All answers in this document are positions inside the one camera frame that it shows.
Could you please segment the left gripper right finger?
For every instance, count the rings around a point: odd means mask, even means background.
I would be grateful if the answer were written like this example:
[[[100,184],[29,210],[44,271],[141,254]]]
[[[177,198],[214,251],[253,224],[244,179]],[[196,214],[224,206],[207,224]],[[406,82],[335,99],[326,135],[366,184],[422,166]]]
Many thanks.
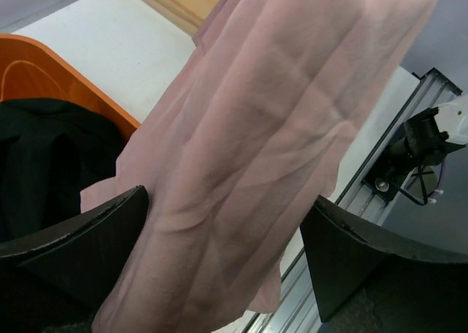
[[[400,236],[324,197],[301,235],[330,332],[467,331],[467,255]]]

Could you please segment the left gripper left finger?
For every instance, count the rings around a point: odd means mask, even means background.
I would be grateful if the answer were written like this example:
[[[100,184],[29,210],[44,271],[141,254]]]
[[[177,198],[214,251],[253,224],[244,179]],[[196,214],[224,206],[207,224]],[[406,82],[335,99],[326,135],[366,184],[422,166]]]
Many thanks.
[[[1,244],[1,331],[87,323],[112,291],[146,221],[148,193],[104,204]]]

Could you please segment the black pleated skirt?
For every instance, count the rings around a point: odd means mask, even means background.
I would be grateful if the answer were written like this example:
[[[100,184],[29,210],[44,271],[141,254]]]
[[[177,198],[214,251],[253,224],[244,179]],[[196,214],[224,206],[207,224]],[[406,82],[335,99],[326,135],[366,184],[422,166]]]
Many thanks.
[[[116,173],[124,139],[104,116],[52,98],[1,103],[1,241],[80,213],[80,193]]]

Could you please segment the pink ruffled skirt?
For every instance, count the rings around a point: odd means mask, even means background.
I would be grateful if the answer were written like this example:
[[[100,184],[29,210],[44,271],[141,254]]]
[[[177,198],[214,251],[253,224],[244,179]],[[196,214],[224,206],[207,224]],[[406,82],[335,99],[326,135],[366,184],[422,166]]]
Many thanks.
[[[213,332],[279,306],[282,255],[438,0],[220,0],[83,210],[146,224],[94,332]]]

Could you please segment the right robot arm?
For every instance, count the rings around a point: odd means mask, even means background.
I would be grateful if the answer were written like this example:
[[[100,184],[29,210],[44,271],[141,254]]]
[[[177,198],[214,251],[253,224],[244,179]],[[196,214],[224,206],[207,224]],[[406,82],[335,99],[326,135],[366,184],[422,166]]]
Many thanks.
[[[366,174],[364,181],[384,201],[401,193],[425,206],[434,201],[438,188],[428,191],[423,180],[427,167],[444,162],[447,155],[467,147],[467,95],[427,108],[400,126]]]

